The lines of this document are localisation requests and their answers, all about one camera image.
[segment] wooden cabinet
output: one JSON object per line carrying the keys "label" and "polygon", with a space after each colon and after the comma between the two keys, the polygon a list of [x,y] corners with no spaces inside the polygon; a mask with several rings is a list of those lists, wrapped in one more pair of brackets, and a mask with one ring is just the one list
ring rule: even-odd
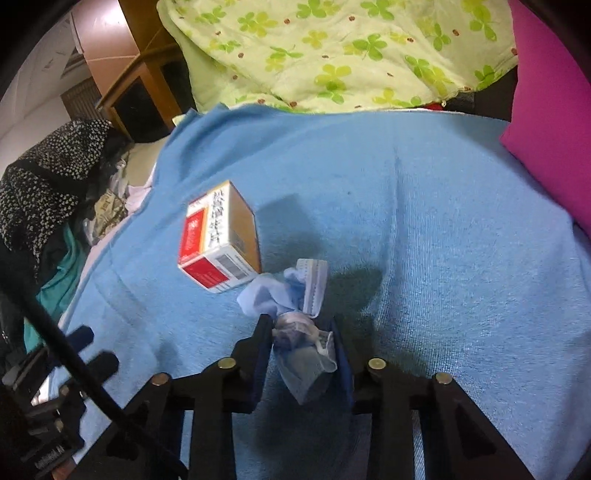
{"label": "wooden cabinet", "polygon": [[72,16],[99,107],[133,140],[162,138],[173,117],[194,108],[186,64],[155,0],[82,0]]}

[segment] red fabric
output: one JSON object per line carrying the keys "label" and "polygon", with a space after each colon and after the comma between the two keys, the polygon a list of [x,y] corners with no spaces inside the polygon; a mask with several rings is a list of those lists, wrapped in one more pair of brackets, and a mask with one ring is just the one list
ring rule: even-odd
{"label": "red fabric", "polygon": [[429,110],[437,110],[437,111],[443,110],[443,107],[439,103],[429,103],[429,105],[425,105],[425,108],[428,108]]}
{"label": "red fabric", "polygon": [[509,5],[519,81],[501,143],[591,236],[591,85],[541,20]]}

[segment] blue blanket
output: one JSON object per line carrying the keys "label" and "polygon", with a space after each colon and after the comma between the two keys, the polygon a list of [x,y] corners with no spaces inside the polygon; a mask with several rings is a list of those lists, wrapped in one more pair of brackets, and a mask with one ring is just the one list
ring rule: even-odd
{"label": "blue blanket", "polygon": [[[265,271],[328,260],[325,317],[344,313],[409,371],[452,373],[537,479],[563,480],[591,438],[591,252],[499,145],[505,126],[429,112],[190,113],[76,295],[69,330],[95,331],[85,358],[117,354],[106,386],[121,405],[153,373],[199,372],[249,336],[240,289],[208,293],[176,266],[187,203],[229,179],[255,212]],[[90,406],[84,438],[107,424]],[[347,415],[336,388],[298,406],[273,362],[257,411],[234,429],[238,478],[362,478],[369,420]]]}

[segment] green floral blanket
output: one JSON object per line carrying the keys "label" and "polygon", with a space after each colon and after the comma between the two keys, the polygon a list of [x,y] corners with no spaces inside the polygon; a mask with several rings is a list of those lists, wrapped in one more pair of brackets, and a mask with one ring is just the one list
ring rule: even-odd
{"label": "green floral blanket", "polygon": [[481,90],[517,64],[506,0],[160,0],[197,107],[408,108]]}

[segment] wall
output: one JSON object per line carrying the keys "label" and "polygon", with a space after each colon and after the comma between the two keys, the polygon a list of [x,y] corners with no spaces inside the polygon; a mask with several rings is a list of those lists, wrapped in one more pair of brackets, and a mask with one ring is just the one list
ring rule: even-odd
{"label": "wall", "polygon": [[29,113],[0,138],[0,176],[36,143],[70,120],[61,98],[56,97]]}
{"label": "wall", "polygon": [[73,69],[62,78],[74,49],[72,28],[66,21],[67,18],[58,22],[43,36],[0,100],[0,138],[39,106],[82,81],[78,80],[80,76],[90,75],[85,67],[76,74],[78,69]]}
{"label": "wall", "polygon": [[80,82],[92,77],[90,69],[86,63],[83,63],[79,67],[76,67],[72,71],[68,72],[59,83],[55,86],[51,98],[54,98],[62,93],[66,93],[72,87],[75,87]]}

